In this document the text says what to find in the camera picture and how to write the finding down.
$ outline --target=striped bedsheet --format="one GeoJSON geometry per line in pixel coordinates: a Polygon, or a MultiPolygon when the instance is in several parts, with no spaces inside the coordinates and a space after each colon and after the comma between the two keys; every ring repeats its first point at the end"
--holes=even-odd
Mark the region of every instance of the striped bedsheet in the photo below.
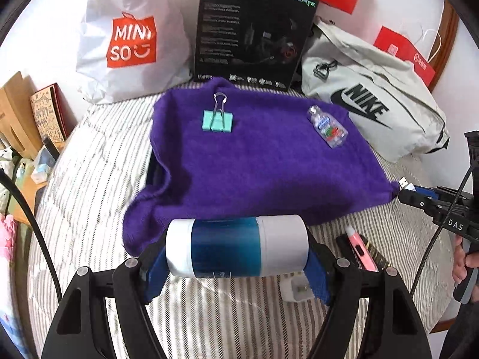
{"type": "MultiPolygon", "coordinates": [[[[54,169],[37,218],[63,291],[80,266],[108,270],[128,257],[122,244],[122,220],[129,202],[145,184],[152,107],[161,101],[159,97],[90,107],[54,169]]],[[[411,182],[428,185],[418,159],[409,156],[396,164],[378,160],[390,180],[406,176],[411,182]]],[[[434,233],[429,217],[395,199],[311,230],[338,255],[334,239],[347,224],[368,237],[411,286],[434,233]]],[[[452,297],[451,268],[451,244],[443,233],[414,298],[426,331],[439,320],[452,297]]],[[[169,276],[161,296],[148,306],[168,358],[306,358],[327,308],[318,300],[283,302],[280,279],[169,276]]],[[[30,251],[28,303],[40,354],[57,301],[36,241],[30,251]]],[[[117,357],[127,358],[113,300],[107,300],[107,311],[117,357]]],[[[366,301],[361,300],[347,358],[358,352],[366,311],[366,301]]]]}

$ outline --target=purple towel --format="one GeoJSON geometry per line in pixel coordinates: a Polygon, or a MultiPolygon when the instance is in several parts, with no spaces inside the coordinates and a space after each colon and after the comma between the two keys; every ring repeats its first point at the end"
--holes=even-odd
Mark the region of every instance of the purple towel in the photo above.
{"type": "Polygon", "coordinates": [[[125,213],[127,252],[139,255],[173,219],[299,214],[320,224],[390,202],[397,182],[386,179],[347,110],[320,103],[349,132],[343,146],[331,149],[307,118],[313,104],[217,78],[200,89],[167,92],[153,111],[154,175],[125,213]],[[216,92],[228,96],[231,133],[202,130],[216,92]]]}

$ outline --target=white nike bag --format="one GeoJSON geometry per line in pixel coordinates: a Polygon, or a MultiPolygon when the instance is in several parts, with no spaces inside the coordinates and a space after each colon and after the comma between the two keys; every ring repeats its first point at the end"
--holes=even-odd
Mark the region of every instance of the white nike bag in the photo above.
{"type": "Polygon", "coordinates": [[[319,38],[303,55],[305,95],[348,109],[361,135],[388,161],[447,147],[445,114],[408,62],[335,25],[318,20],[317,27],[319,38]]]}
{"type": "Polygon", "coordinates": [[[174,0],[88,0],[76,66],[88,102],[117,102],[186,82],[189,55],[174,0]]]}

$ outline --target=black box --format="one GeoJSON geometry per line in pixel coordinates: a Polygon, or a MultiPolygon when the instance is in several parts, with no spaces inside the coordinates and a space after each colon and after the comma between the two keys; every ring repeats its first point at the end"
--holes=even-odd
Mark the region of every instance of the black box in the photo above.
{"type": "Polygon", "coordinates": [[[193,79],[286,91],[318,0],[200,0],[193,79]]]}

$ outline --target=bolt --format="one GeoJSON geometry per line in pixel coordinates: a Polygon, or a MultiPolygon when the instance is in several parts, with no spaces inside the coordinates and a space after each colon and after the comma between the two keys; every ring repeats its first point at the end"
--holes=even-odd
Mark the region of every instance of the bolt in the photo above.
{"type": "Polygon", "coordinates": [[[125,262],[125,266],[128,268],[135,267],[137,264],[138,264],[138,259],[136,258],[127,259],[125,262]]]}
{"type": "Polygon", "coordinates": [[[346,258],[339,258],[336,263],[338,264],[339,267],[349,267],[350,263],[349,260],[346,258]]]}
{"type": "Polygon", "coordinates": [[[388,267],[386,268],[386,273],[388,275],[391,275],[391,277],[396,277],[396,275],[398,274],[398,271],[394,267],[388,267]]]}
{"type": "Polygon", "coordinates": [[[80,267],[80,268],[77,270],[77,274],[80,275],[80,277],[83,277],[83,276],[86,275],[87,273],[88,273],[88,267],[86,267],[86,266],[80,267]]]}

